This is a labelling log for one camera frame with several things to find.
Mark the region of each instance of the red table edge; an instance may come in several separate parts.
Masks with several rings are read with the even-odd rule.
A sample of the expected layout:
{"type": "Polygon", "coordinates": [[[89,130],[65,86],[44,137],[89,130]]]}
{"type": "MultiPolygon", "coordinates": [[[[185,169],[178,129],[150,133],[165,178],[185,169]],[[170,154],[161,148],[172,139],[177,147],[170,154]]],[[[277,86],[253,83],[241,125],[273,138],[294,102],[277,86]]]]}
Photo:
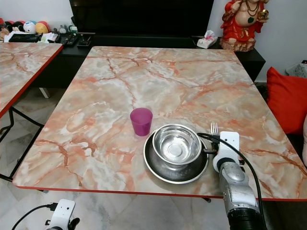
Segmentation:
{"type": "Polygon", "coordinates": [[[0,111],[0,118],[9,110],[9,108],[17,101],[21,94],[29,87],[29,85],[38,77],[38,75],[46,68],[46,66],[58,55],[63,49],[63,45],[45,62],[45,64],[33,75],[33,77],[19,90],[19,92],[4,106],[0,111]]]}
{"type": "MultiPolygon", "coordinates": [[[[126,191],[105,191],[105,190],[93,190],[93,189],[66,189],[66,188],[43,188],[43,187],[29,187],[29,186],[17,186],[21,189],[35,189],[35,190],[50,190],[50,191],[65,191],[65,192],[85,192],[85,193],[115,193],[115,194],[128,194],[128,195],[151,195],[151,196],[183,196],[193,198],[217,198],[222,199],[222,196],[218,195],[188,195],[188,194],[173,194],[173,193],[146,193],[146,192],[126,192],[126,191]]],[[[305,202],[305,199],[288,199],[288,198],[262,198],[263,201],[293,201],[293,202],[305,202]]]]}

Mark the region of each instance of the plastic cup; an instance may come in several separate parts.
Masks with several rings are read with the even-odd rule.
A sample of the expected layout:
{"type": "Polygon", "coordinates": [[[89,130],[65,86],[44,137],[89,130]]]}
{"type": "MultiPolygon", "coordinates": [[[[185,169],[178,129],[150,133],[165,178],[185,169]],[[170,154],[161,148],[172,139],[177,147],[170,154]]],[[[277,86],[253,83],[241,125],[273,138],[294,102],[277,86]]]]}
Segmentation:
{"type": "Polygon", "coordinates": [[[130,114],[130,119],[136,135],[143,137],[149,134],[153,120],[153,113],[149,109],[134,109],[130,114]]]}

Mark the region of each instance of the red statue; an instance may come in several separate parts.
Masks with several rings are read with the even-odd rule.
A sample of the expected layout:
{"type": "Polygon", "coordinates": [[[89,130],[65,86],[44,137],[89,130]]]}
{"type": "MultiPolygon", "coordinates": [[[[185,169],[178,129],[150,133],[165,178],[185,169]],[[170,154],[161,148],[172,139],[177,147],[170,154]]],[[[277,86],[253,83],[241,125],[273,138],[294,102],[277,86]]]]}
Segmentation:
{"type": "Polygon", "coordinates": [[[269,0],[231,0],[225,6],[224,29],[221,38],[223,49],[247,52],[255,46],[255,32],[260,33],[269,19],[264,4],[269,0]]]}

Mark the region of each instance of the metal bowl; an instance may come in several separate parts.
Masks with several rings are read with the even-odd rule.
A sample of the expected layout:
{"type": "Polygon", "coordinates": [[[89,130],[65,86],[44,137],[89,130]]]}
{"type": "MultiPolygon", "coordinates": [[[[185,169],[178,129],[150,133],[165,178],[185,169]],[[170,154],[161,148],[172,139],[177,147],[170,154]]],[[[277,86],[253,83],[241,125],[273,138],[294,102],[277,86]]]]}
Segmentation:
{"type": "Polygon", "coordinates": [[[153,149],[165,162],[184,165],[201,153],[201,140],[190,128],[179,124],[160,127],[153,135],[153,149]]]}
{"type": "MultiPolygon", "coordinates": [[[[199,157],[190,164],[171,165],[166,163],[158,157],[154,151],[153,136],[154,134],[152,133],[147,138],[143,154],[147,168],[160,180],[172,184],[186,184],[197,180],[206,171],[209,164],[209,155],[205,152],[202,152],[199,157]]],[[[202,149],[204,151],[207,149],[204,143],[202,143],[202,149]]]]}

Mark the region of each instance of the red pillow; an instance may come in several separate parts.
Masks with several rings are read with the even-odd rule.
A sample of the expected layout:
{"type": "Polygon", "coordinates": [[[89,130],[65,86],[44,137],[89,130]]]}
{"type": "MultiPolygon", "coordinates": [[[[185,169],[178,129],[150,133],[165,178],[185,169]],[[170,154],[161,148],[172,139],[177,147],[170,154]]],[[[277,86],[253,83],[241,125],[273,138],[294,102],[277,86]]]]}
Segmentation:
{"type": "Polygon", "coordinates": [[[268,106],[284,132],[303,135],[307,114],[307,79],[283,76],[271,67],[267,73],[268,106]]]}

